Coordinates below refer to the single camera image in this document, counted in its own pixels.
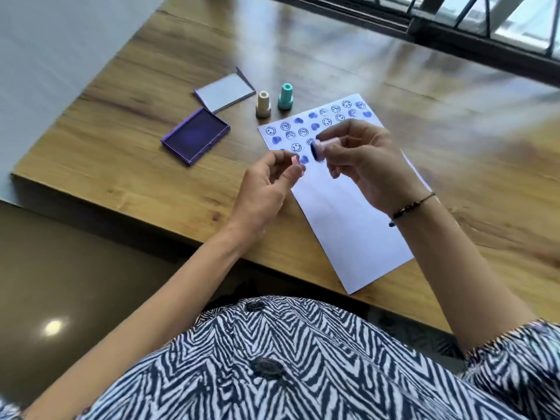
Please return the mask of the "person's right hand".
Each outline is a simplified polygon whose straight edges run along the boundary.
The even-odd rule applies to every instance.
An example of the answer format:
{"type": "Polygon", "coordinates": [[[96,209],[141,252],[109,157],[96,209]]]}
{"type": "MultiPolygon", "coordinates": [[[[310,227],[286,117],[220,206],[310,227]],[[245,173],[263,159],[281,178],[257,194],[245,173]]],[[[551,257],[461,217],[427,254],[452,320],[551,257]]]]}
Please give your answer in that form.
{"type": "Polygon", "coordinates": [[[360,166],[334,166],[327,160],[326,165],[332,178],[349,177],[368,203],[391,219],[398,219],[435,197],[384,127],[347,119],[326,128],[316,138],[321,141],[340,138],[340,144],[347,148],[369,147],[368,160],[360,166]]]}

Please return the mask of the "person's left hand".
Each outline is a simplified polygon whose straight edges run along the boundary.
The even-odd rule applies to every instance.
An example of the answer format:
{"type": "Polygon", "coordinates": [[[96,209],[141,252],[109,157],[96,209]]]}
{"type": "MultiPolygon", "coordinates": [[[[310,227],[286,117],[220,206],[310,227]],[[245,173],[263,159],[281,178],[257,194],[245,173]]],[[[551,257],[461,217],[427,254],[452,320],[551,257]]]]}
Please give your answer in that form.
{"type": "Polygon", "coordinates": [[[270,150],[245,172],[227,223],[228,229],[244,239],[260,236],[284,204],[287,196],[282,202],[272,200],[272,166],[280,163],[302,164],[293,152],[270,150]]]}

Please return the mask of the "pink stamp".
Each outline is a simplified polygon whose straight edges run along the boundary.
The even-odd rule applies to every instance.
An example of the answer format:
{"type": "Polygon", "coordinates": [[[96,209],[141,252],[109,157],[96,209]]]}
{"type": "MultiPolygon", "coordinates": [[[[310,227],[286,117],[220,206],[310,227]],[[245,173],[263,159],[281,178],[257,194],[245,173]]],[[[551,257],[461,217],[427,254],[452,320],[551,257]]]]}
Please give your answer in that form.
{"type": "Polygon", "coordinates": [[[313,156],[313,159],[316,162],[324,162],[326,157],[325,157],[325,149],[326,147],[332,145],[332,144],[339,144],[340,142],[340,138],[331,138],[328,140],[324,140],[321,141],[319,139],[314,139],[310,141],[310,149],[311,149],[311,154],[313,156]]]}

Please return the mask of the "person's left forearm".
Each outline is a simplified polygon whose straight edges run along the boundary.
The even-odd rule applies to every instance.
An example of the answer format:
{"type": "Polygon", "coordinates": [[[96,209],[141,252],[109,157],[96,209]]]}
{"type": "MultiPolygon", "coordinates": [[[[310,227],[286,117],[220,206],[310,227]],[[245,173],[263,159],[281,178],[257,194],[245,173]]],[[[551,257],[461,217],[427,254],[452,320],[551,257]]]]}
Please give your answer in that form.
{"type": "Polygon", "coordinates": [[[92,406],[130,367],[193,326],[234,264],[263,234],[263,226],[228,222],[26,408],[24,420],[71,420],[92,406]]]}

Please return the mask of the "person's right forearm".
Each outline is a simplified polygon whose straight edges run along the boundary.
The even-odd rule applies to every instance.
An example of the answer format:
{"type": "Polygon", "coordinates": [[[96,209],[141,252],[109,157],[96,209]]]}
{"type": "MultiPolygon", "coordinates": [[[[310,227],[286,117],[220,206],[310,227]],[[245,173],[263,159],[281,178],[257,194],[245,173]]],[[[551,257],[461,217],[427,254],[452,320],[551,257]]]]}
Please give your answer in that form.
{"type": "Polygon", "coordinates": [[[463,352],[538,319],[495,274],[436,197],[393,222],[463,352]]]}

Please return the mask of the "white stamped paper sheet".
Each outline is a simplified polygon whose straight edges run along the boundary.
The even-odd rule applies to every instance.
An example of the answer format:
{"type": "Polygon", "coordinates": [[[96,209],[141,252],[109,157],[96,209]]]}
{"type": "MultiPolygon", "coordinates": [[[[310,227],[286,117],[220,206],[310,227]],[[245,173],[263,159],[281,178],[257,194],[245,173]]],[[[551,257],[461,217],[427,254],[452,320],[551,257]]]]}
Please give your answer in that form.
{"type": "Polygon", "coordinates": [[[311,143],[323,129],[345,119],[381,121],[358,94],[258,126],[269,149],[300,155],[304,177],[292,189],[305,218],[347,294],[364,288],[414,257],[389,218],[373,208],[346,176],[332,179],[314,159],[311,143]]]}

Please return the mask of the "purple ink pad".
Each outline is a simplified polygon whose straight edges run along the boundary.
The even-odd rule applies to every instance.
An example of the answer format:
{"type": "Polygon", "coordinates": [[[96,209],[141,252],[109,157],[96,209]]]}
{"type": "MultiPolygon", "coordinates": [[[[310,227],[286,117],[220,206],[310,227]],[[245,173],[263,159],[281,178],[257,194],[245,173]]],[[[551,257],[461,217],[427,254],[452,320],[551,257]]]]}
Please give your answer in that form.
{"type": "Polygon", "coordinates": [[[191,167],[230,130],[228,123],[201,107],[161,138],[161,144],[191,167]]]}

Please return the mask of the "purple ink pad lid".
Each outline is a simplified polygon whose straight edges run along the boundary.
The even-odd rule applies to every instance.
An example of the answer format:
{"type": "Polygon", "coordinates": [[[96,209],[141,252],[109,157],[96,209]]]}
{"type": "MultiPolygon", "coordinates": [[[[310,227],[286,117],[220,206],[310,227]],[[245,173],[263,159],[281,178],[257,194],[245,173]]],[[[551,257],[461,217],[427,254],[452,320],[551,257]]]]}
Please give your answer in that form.
{"type": "Polygon", "coordinates": [[[193,88],[192,91],[203,107],[212,113],[220,112],[256,94],[256,89],[238,67],[234,73],[202,88],[193,88]]]}

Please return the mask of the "zebra print shirt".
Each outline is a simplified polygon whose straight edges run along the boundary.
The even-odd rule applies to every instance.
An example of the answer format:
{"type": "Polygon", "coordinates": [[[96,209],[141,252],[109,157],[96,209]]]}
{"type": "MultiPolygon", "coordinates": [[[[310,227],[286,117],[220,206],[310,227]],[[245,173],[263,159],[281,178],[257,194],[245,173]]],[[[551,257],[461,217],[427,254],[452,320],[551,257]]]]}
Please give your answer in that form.
{"type": "Polygon", "coordinates": [[[56,420],[560,420],[560,325],[535,320],[453,373],[357,315],[267,296],[202,312],[56,420]]]}

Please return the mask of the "black window frame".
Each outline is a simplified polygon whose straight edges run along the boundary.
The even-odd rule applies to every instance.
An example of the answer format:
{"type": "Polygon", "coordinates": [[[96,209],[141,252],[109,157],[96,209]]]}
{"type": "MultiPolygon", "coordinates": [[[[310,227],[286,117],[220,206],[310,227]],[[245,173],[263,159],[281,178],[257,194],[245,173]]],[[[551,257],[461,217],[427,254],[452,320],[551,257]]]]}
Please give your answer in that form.
{"type": "Polygon", "coordinates": [[[452,25],[435,20],[435,7],[445,0],[428,0],[428,8],[413,13],[416,0],[405,12],[382,6],[381,0],[273,0],[321,17],[338,20],[384,36],[434,49],[471,62],[529,78],[560,90],[560,54],[554,56],[554,46],[560,43],[560,0],[554,0],[550,41],[542,52],[522,48],[521,42],[505,42],[492,36],[489,0],[484,0],[483,32],[476,34],[460,29],[461,23],[477,0],[468,0],[452,25]]]}

